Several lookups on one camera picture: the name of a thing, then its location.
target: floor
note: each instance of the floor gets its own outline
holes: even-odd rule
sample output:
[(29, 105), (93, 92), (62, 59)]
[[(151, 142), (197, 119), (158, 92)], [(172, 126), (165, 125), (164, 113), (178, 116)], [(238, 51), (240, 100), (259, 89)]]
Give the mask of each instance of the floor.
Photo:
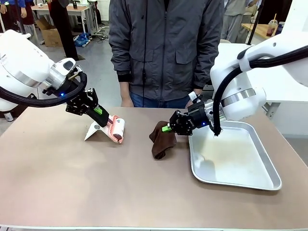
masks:
[[(63, 48), (48, 48), (41, 46), (41, 49), (55, 62), (65, 57)], [(95, 87), (100, 105), (106, 108), (120, 106), (120, 89), (116, 73), (110, 61), (112, 53), (108, 41), (92, 41), (85, 48), (77, 48), (77, 52), (85, 58), (85, 60), (78, 61), (77, 64), (80, 65), (88, 75), (87, 88)], [(35, 90), (34, 94), (40, 99), (46, 98), (46, 95), (42, 94), (41, 90), (38, 92)], [(0, 135), (11, 123), (0, 118)], [(287, 140), (301, 156), (306, 165), (308, 165), (308, 139)]]

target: red clothing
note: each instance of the red clothing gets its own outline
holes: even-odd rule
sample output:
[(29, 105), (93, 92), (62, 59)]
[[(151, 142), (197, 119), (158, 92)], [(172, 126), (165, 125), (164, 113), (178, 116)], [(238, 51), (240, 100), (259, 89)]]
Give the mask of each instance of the red clothing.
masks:
[[(12, 5), (11, 9), (12, 9), (14, 18), (16, 19), (16, 21), (19, 21), (15, 5)], [(30, 2), (26, 2), (26, 12), (27, 12), (27, 17), (26, 18), (22, 18), (23, 24), (24, 25), (34, 24), (34, 18), (33, 18), (32, 9), (31, 9), (31, 3)]]

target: silver baking tray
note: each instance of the silver baking tray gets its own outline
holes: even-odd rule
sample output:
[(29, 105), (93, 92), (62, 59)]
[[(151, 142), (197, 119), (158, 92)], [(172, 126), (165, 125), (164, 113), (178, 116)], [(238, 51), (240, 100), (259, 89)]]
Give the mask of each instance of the silver baking tray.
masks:
[(205, 183), (275, 191), (281, 179), (255, 129), (243, 122), (224, 121), (214, 137), (209, 126), (189, 137), (192, 172)]

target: blue jeans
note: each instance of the blue jeans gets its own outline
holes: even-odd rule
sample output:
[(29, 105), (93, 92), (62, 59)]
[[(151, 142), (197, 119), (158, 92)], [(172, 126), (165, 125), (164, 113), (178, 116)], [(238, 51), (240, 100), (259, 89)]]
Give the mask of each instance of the blue jeans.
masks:
[(144, 98), (143, 106), (143, 97), (137, 94), (130, 92), (130, 98), (133, 101), (134, 107), (148, 107), (148, 108), (178, 108), (184, 109), (186, 104), (189, 101), (189, 96), (186, 96), (181, 99), (170, 100), (170, 101), (158, 101)]

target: black pants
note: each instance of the black pants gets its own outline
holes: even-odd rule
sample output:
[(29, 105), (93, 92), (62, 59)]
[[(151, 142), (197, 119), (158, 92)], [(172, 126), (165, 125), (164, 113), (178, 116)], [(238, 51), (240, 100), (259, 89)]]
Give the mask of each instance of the black pants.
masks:
[(68, 20), (66, 7), (62, 7), (57, 0), (51, 2), (50, 16), (57, 28), (64, 52), (67, 58), (78, 60), (76, 47), (73, 41), (72, 28)]

